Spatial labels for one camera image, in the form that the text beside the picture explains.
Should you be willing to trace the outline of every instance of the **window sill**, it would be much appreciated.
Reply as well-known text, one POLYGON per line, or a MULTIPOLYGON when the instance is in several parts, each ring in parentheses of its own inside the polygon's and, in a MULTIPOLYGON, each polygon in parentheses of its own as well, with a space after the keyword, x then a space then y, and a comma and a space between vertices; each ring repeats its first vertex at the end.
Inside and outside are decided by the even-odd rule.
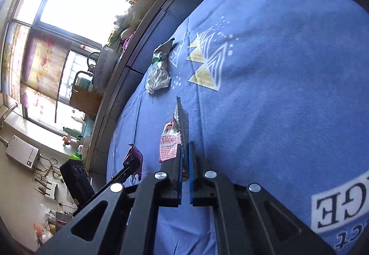
MULTIPOLYGON (((0 107, 0 116, 2 116, 7 109, 8 108, 5 105, 2 105, 0 107)), ((21 134, 29 137, 31 140, 36 141, 38 144, 58 153, 72 155, 77 152, 77 149, 70 145, 63 147, 61 136, 22 118, 14 112, 10 113, 10 115, 5 119, 4 123, 8 124, 21 134)))

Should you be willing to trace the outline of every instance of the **window frame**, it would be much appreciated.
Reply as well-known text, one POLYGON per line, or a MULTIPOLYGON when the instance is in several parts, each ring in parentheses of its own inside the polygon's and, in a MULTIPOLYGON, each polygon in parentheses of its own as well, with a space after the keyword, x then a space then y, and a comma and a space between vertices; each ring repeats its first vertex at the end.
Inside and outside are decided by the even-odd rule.
MULTIPOLYGON (((47 32, 52 33, 54 35, 63 37, 63 38, 65 38, 65 39, 72 42, 71 51, 73 51, 75 53, 78 53, 82 56, 85 56, 86 58, 90 53, 88 51, 82 49, 80 47, 81 45, 89 46, 89 47, 92 47, 92 48, 95 48, 95 49, 98 49, 98 50, 102 49, 103 46, 100 43, 94 42, 94 41, 89 40, 85 37, 82 37, 80 35, 76 35, 74 33, 68 32, 66 30, 55 27, 53 25, 41 22, 41 16, 42 16, 42 13, 45 9, 45 6, 46 6, 47 2, 48 2, 48 0, 42 0, 40 6, 38 8, 38 11, 36 13, 36 16, 34 18, 33 23, 29 24, 29 23, 25 23, 23 21, 20 21, 20 20, 14 18, 14 15, 15 15, 17 7, 19 6, 20 0, 13 0, 12 3, 11 3, 11 6, 9 8, 9 12, 7 14, 6 24, 4 25, 4 31, 3 31, 4 38, 3 39, 5 40, 6 34, 8 32, 9 24, 11 22, 14 22, 14 23, 29 27, 30 29, 35 28, 35 29, 39 29, 39 30, 44 30, 44 31, 47 31, 47 32)), ((65 63, 64 63, 64 67, 62 69, 62 75, 64 73, 64 68, 65 68, 65 63)), ((59 88, 58 88, 57 105, 56 105, 56 108, 55 108, 55 121, 56 121, 56 118, 57 118, 58 102, 62 102, 62 103, 69 106, 69 102, 67 102, 64 98, 61 98, 59 96, 60 86, 61 86, 61 83, 60 83, 59 88)), ((52 127, 49 127, 48 125, 42 124, 39 121, 30 118, 28 116, 28 109, 24 105, 22 105, 22 114, 23 114, 24 119, 27 119, 28 121, 31 121, 32 123, 44 128, 46 130, 49 130, 49 131, 51 131, 55 134, 58 134, 60 136, 65 136, 65 133, 59 132, 56 129, 53 129, 52 127)))

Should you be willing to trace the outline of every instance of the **silver screw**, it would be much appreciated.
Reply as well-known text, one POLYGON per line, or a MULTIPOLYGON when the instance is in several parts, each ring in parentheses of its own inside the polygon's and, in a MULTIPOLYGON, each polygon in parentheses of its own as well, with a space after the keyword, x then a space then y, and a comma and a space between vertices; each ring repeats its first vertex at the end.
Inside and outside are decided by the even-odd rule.
POLYGON ((155 178, 156 179, 164 179, 167 177, 167 174, 165 172, 156 172, 155 173, 155 178))
POLYGON ((121 190, 123 189, 123 185, 122 183, 113 183, 111 186, 110 186, 110 190, 113 192, 113 193, 117 193, 117 192, 120 192, 121 190))
POLYGON ((215 177, 217 177, 217 173, 216 172, 214 172, 214 171, 206 171, 205 172, 205 174, 204 174, 204 176, 206 177, 206 178, 210 178, 210 179, 212 179, 212 178, 215 178, 215 177))
POLYGON ((249 190, 253 193, 258 193, 261 191, 261 186, 257 183, 252 183, 249 185, 249 190))

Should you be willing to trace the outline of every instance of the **water heater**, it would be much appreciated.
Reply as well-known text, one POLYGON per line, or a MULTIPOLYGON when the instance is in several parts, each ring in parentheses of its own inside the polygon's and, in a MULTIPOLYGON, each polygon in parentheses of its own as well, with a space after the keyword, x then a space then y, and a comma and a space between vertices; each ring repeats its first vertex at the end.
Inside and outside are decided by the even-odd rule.
POLYGON ((37 164, 39 150, 14 135, 5 153, 26 169, 33 170, 37 164))

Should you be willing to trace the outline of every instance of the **curtain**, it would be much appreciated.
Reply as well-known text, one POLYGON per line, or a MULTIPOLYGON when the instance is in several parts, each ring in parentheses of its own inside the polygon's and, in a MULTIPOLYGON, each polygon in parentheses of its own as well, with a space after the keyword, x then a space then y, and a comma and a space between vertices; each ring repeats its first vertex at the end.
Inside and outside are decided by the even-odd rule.
POLYGON ((9 23, 5 38, 1 81, 3 92, 20 102, 20 78, 25 45, 30 29, 9 23))
POLYGON ((60 79, 70 49, 70 41, 31 29, 21 78, 22 104, 30 118, 55 120, 60 79))

